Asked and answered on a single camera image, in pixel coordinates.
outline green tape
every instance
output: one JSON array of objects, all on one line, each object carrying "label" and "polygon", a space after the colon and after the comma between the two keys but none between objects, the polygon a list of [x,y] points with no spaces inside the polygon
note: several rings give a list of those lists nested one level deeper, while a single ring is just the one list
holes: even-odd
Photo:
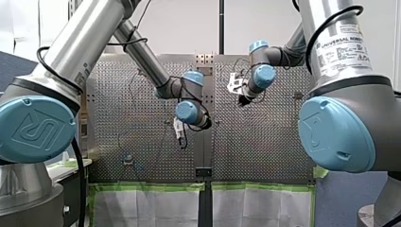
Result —
[{"label": "green tape", "polygon": [[325,178],[328,174],[328,170],[321,167],[321,166],[316,166],[313,167],[313,177],[314,178]]},{"label": "green tape", "polygon": [[90,227],[95,223],[95,197],[102,191],[149,191],[149,192],[195,192],[204,190],[204,183],[90,183],[89,217]]},{"label": "green tape", "polygon": [[88,197],[90,227],[93,227],[95,223],[95,194],[96,194],[96,188],[90,186],[89,197]]},{"label": "green tape", "polygon": [[312,195],[310,197],[310,227],[315,227],[315,212],[316,212],[316,186],[310,186]]},{"label": "green tape", "polygon": [[274,191],[310,192],[307,185],[291,185],[281,183],[212,183],[213,190],[241,190],[241,189],[264,189]]},{"label": "green tape", "polygon": [[96,191],[154,191],[184,192],[202,191],[204,183],[92,183]]}]

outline white label sticker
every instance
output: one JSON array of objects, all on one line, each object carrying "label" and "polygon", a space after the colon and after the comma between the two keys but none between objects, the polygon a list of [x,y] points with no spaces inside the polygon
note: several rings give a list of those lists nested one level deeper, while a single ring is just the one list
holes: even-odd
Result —
[{"label": "white label sticker", "polygon": [[340,27],[341,34],[327,39],[319,39],[316,53],[322,76],[335,76],[347,67],[372,68],[368,51],[363,44],[359,27]]}]

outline white wall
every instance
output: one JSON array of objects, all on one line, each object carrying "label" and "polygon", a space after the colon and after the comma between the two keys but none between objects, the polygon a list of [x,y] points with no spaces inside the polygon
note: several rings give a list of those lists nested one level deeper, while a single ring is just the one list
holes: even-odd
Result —
[{"label": "white wall", "polygon": [[[33,6],[40,3],[42,37],[39,42],[34,37],[29,38],[31,41],[23,40],[20,45],[23,48],[18,48],[17,44],[17,49],[28,52],[16,53],[23,57],[34,60],[34,53],[30,52],[40,44],[50,44],[66,23],[67,0],[0,1],[10,1],[17,6],[13,9],[17,11],[15,15],[30,14],[23,20],[14,15],[13,26],[14,33],[27,31],[20,28],[21,21],[25,20],[31,30],[25,33],[29,35],[39,34],[32,24],[36,22]],[[355,0],[365,7],[359,20],[373,67],[377,73],[391,78],[396,88],[401,83],[401,79],[394,76],[398,75],[396,62],[400,60],[396,50],[401,49],[401,40],[397,41],[401,36],[401,28],[397,29],[401,22],[396,23],[397,11],[401,11],[400,1]],[[29,2],[28,9],[23,9],[23,2]],[[146,3],[147,0],[143,0],[131,18],[135,24]],[[282,45],[299,23],[300,16],[290,0],[226,0],[226,54],[247,54],[249,44],[260,39],[267,40],[270,45]],[[218,0],[152,0],[139,30],[157,54],[218,53]]]}]

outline black bracket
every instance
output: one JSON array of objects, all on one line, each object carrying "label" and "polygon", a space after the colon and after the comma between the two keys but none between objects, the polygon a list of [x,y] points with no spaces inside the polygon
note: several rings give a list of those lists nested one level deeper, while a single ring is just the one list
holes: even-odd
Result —
[{"label": "black bracket", "polygon": [[211,167],[197,167],[195,171],[197,177],[212,177]]}]

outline universal robots logo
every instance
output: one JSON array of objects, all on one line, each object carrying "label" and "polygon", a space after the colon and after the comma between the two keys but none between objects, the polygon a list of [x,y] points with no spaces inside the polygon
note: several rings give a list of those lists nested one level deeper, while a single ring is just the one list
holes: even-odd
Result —
[{"label": "universal robots logo", "polygon": [[50,150],[63,128],[61,120],[31,109],[12,135],[12,139],[32,148]]}]

